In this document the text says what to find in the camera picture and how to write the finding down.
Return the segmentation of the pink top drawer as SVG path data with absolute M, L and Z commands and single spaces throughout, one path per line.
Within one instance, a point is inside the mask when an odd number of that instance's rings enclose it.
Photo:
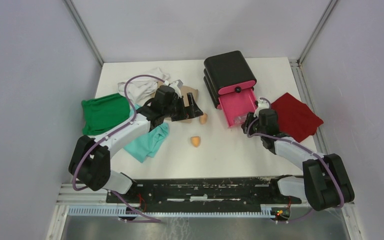
M 240 82 L 233 85 L 228 85 L 220 88 L 217 93 L 220 96 L 226 95 L 229 93 L 240 93 L 242 90 L 252 88 L 256 83 L 257 83 L 256 80 L 249 80 L 249 81 L 244 81 L 244 82 Z

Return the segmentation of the black pink drawer organizer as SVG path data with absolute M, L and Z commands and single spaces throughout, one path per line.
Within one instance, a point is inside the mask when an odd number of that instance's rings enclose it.
M 239 50 L 210 56 L 204 60 L 203 64 L 203 80 L 216 109 L 222 110 L 218 94 L 220 88 L 251 80 L 257 82 L 257 78 Z

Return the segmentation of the small clear black-capped bottle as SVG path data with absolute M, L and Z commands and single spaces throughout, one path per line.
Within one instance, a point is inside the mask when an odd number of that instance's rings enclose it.
M 239 115 L 233 118 L 233 123 L 236 125 L 242 124 L 246 121 L 246 119 L 247 119 L 246 115 Z

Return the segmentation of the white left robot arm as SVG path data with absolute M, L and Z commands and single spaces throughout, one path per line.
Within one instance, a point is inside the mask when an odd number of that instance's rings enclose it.
M 181 92 L 172 86 L 160 86 L 154 95 L 139 108 L 132 118 L 98 138 L 81 136 L 76 143 L 68 171 L 73 180 L 79 180 L 92 191 L 105 189 L 118 192 L 118 197 L 129 204 L 136 200 L 138 191 L 127 175 L 111 169 L 112 157 L 133 140 L 151 132 L 166 118 L 183 121 L 203 116 L 191 92 L 188 105 Z

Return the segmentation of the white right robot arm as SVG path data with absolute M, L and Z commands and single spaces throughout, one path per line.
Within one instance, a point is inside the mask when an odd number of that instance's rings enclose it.
M 341 208 L 355 200 L 354 188 L 342 158 L 335 154 L 315 152 L 292 136 L 281 132 L 274 109 L 249 112 L 241 125 L 247 137 L 259 137 L 265 149 L 288 160 L 302 170 L 302 176 L 283 175 L 275 178 L 269 199 L 282 204 L 289 197 L 309 203 L 315 211 Z

